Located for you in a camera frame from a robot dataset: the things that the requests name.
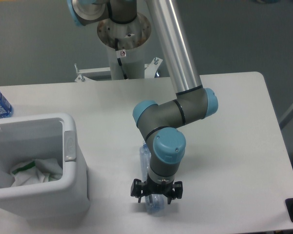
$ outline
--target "white plastic container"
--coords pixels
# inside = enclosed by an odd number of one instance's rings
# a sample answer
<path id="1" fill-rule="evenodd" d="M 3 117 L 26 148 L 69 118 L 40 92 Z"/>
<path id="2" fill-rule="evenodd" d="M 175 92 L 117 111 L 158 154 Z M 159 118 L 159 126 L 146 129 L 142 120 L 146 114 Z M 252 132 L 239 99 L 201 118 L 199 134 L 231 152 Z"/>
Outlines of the white plastic container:
<path id="1" fill-rule="evenodd" d="M 61 179 L 10 187 L 10 168 L 36 158 L 56 158 Z M 70 115 L 0 119 L 0 208 L 31 219 L 78 213 L 89 205 L 87 165 Z"/>

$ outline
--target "metal rod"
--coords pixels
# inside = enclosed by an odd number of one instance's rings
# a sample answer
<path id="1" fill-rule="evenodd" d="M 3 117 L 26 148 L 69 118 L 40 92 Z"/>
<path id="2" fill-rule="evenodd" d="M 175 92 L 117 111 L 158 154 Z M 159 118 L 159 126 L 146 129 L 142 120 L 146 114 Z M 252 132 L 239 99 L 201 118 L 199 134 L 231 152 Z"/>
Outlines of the metal rod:
<path id="1" fill-rule="evenodd" d="M 293 118 L 293 103 L 292 105 L 286 110 L 286 112 L 281 116 L 279 121 L 279 127 L 282 130 Z"/>
<path id="2" fill-rule="evenodd" d="M 176 93 L 202 85 L 175 0 L 146 0 Z"/>

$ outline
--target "green stripe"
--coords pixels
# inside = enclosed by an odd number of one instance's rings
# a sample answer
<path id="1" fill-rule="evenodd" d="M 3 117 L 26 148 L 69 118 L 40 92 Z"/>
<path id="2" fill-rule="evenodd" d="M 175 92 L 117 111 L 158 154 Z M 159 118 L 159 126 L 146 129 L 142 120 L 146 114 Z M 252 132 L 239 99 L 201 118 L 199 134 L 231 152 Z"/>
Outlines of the green stripe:
<path id="1" fill-rule="evenodd" d="M 15 175 L 17 172 L 26 171 L 34 166 L 36 166 L 35 161 L 32 161 L 31 163 L 28 163 L 27 165 L 25 165 L 23 167 L 15 169 L 14 171 L 12 171 L 12 174 Z"/>

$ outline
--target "white table surface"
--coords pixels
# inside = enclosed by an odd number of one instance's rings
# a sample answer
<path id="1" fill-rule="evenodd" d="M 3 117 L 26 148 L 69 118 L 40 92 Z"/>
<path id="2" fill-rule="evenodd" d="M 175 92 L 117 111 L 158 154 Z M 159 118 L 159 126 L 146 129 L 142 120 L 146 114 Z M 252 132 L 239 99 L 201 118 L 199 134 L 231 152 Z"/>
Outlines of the white table surface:
<path id="1" fill-rule="evenodd" d="M 184 193 L 157 215 L 130 196 L 141 178 L 142 137 L 132 117 L 145 99 L 175 98 L 169 78 L 94 81 L 0 90 L 14 116 L 66 112 L 89 166 L 90 209 L 80 215 L 25 220 L 0 209 L 0 233 L 231 234 L 293 229 L 285 199 L 293 171 L 260 73 L 202 76 L 218 112 L 180 128 L 186 154 L 176 174 Z"/>

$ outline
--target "blue bottle label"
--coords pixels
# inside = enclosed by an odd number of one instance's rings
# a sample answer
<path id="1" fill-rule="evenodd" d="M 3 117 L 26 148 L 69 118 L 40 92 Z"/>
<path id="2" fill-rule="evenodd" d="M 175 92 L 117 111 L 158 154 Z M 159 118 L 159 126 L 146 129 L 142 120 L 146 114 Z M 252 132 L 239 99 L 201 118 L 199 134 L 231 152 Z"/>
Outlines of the blue bottle label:
<path id="1" fill-rule="evenodd" d="M 12 112 L 11 104 L 0 93 L 0 118 L 8 117 Z"/>

